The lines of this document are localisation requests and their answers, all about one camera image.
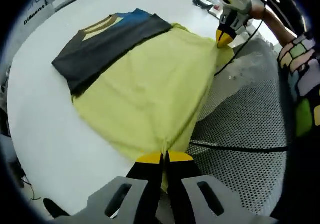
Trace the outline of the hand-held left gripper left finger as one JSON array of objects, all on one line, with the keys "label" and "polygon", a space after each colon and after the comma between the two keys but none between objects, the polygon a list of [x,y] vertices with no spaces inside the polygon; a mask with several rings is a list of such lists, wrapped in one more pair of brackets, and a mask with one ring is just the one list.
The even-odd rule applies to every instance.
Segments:
[{"label": "hand-held left gripper left finger", "polygon": [[117,176],[88,197],[87,205],[53,224],[152,224],[161,197],[164,156],[155,152],[139,157],[128,174]]}]

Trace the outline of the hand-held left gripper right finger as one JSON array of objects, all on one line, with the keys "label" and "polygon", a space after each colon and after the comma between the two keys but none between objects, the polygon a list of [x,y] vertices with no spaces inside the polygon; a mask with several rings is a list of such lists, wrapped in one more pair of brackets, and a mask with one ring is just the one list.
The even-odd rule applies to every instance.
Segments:
[{"label": "hand-held left gripper right finger", "polygon": [[202,175],[192,156],[167,151],[165,168],[177,224],[276,224],[269,216],[254,214],[242,206],[239,194],[217,178]]}]

